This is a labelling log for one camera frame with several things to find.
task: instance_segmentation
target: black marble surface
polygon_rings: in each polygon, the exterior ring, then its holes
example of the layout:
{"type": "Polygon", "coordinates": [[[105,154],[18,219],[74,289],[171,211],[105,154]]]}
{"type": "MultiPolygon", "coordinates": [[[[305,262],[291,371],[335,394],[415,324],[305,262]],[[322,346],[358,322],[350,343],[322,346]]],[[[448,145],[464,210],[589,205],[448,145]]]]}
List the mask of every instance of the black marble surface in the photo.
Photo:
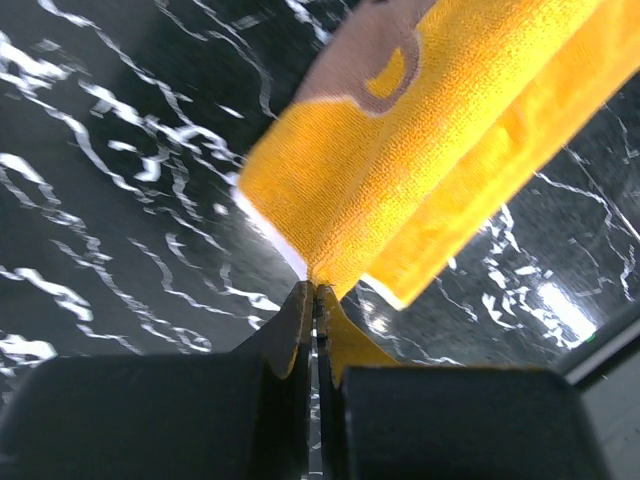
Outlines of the black marble surface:
{"type": "MultiPolygon", "coordinates": [[[[0,372],[226,351],[295,275],[229,196],[354,0],[2,0],[0,372]]],[[[398,358],[550,365],[640,295],[636,76],[407,310],[398,358]]]]}

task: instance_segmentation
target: towel fold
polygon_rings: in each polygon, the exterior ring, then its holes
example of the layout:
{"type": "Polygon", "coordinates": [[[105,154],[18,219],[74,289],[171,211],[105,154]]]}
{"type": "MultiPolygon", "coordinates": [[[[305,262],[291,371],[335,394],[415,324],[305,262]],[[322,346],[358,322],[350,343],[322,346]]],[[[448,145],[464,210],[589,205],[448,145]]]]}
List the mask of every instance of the towel fold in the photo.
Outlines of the towel fold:
{"type": "Polygon", "coordinates": [[[237,198],[296,271],[402,308],[635,72],[637,7],[365,0],[237,198]]]}

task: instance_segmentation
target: yellow cloth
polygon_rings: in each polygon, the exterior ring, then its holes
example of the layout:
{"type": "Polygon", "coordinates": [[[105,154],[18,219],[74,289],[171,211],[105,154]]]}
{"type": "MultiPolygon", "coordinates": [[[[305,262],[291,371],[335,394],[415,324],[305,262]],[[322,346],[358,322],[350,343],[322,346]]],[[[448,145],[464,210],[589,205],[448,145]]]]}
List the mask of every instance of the yellow cloth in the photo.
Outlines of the yellow cloth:
{"type": "Polygon", "coordinates": [[[361,3],[239,189],[343,296],[401,308],[640,65],[638,0],[361,3]]]}

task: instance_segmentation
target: terry cloth fabric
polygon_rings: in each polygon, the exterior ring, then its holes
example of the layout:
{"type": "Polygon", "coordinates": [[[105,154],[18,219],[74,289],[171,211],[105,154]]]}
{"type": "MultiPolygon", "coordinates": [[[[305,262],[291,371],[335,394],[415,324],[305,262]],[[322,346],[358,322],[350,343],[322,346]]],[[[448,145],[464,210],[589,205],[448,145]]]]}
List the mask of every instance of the terry cloth fabric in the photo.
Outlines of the terry cloth fabric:
{"type": "Polygon", "coordinates": [[[638,25],[638,0],[365,0],[238,204],[302,278],[402,308],[637,70],[638,25]]]}

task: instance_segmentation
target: marble table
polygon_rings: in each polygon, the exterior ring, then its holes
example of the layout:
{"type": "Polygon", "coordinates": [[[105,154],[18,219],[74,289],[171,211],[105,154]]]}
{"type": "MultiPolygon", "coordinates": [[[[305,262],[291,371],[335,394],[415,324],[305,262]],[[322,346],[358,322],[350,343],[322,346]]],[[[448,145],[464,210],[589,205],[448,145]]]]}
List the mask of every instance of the marble table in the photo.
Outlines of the marble table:
{"type": "MultiPolygon", "coordinates": [[[[296,278],[236,208],[245,155],[354,0],[2,0],[0,372],[227,351],[296,278]]],[[[640,295],[640,78],[408,309],[343,301],[423,364],[552,365],[640,295]]]]}

